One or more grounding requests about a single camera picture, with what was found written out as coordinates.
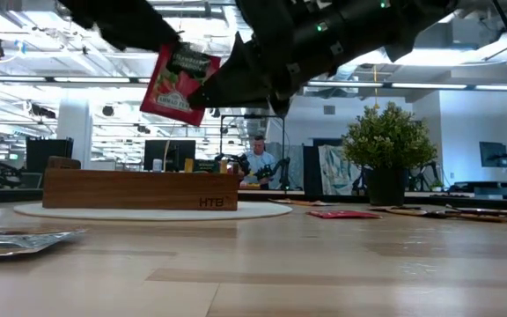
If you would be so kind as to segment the white round woven placemat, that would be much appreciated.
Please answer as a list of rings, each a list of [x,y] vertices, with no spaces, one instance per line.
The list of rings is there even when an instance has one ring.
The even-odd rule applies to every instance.
[[[292,208],[267,202],[239,202],[235,211],[217,210],[125,210],[125,209],[47,209],[41,203],[17,205],[13,210],[32,217],[121,221],[209,221],[277,217]]]

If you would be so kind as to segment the patterned white cloth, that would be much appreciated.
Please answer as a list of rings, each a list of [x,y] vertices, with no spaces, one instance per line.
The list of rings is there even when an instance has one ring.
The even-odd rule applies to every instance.
[[[318,147],[320,178],[324,195],[352,195],[360,170],[344,156],[342,146]]]

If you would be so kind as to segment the person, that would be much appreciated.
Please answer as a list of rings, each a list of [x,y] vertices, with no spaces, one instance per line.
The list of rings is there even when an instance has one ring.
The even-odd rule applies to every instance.
[[[254,174],[266,166],[273,168],[276,165],[275,157],[265,150],[265,138],[256,136],[253,139],[252,149],[246,154],[250,173],[244,176],[246,185],[258,184],[260,189],[269,190],[269,184],[273,180],[271,176],[258,179]]]

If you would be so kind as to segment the black computer monitor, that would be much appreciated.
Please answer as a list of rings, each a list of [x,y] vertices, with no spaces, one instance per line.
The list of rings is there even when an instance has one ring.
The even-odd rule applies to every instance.
[[[185,169],[186,159],[195,158],[194,140],[146,140],[144,143],[143,169],[151,171],[153,160],[161,159],[167,172]]]

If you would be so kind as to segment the red strawberry tea bag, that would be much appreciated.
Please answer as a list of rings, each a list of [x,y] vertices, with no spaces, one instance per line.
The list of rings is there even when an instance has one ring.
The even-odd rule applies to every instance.
[[[334,218],[361,218],[361,219],[381,219],[380,215],[372,214],[368,212],[361,211],[353,211],[353,210],[312,210],[308,211],[307,215],[312,217],[319,217],[324,219],[334,219]]]
[[[194,51],[186,44],[163,45],[140,111],[199,126],[204,106],[191,107],[188,97],[220,67],[221,58]]]

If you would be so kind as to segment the black partition panel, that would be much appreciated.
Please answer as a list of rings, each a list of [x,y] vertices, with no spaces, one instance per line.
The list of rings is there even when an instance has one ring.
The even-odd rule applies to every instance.
[[[50,157],[70,158],[73,140],[27,138],[26,139],[26,170],[29,173],[43,173]]]

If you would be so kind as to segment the long ceiling light strip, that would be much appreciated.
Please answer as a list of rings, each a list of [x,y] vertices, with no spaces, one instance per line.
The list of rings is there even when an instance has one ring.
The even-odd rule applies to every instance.
[[[147,85],[145,77],[37,77],[37,76],[1,76],[0,83],[17,83],[29,85]],[[397,83],[397,82],[355,82],[355,81],[321,81],[313,80],[305,84],[311,88],[373,88],[394,90],[446,90],[446,91],[485,91],[507,92],[507,85],[471,85],[443,83]]]

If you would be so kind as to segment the wooden tea box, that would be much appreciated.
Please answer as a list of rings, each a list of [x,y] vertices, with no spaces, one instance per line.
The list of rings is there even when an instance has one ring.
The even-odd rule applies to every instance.
[[[154,173],[49,168],[47,209],[238,209],[239,178],[228,173]]]

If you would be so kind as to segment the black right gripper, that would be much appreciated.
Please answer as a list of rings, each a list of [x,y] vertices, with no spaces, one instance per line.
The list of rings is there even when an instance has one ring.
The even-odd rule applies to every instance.
[[[312,55],[323,55],[326,68],[341,48],[348,0],[236,0],[253,33],[242,41],[235,34],[231,55],[223,66],[187,98],[192,108],[271,107],[287,115],[291,95],[313,77]]]

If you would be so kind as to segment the monitor on arm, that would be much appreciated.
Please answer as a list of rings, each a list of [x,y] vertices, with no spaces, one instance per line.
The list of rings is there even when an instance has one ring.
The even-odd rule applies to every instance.
[[[507,148],[505,144],[480,142],[482,167],[507,167]]]

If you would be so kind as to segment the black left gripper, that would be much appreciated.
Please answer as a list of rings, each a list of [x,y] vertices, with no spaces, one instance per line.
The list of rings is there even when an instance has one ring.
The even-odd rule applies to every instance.
[[[177,32],[147,0],[111,0],[103,11],[103,0],[57,1],[84,29],[92,29],[101,21],[101,37],[119,50],[158,51],[162,45],[179,42]]]

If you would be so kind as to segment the potted green plant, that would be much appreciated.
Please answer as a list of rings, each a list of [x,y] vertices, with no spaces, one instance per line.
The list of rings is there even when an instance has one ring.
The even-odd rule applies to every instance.
[[[365,107],[342,137],[346,160],[364,175],[372,206],[401,206],[410,170],[437,157],[429,130],[393,102],[384,110]]]

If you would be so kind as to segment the black metal table frame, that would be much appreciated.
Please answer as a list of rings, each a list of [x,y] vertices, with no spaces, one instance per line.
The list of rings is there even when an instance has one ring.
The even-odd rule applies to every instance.
[[[369,198],[361,195],[300,195],[292,191],[284,194],[280,191],[253,190],[240,191],[240,201],[258,202],[268,199],[286,199],[299,201],[322,201],[325,203],[368,203]],[[42,199],[41,189],[0,189],[0,203],[34,202]],[[405,205],[438,205],[447,204],[458,208],[483,208],[492,210],[507,210],[507,200],[489,200],[470,197],[455,197],[448,195],[409,196],[404,198]]]

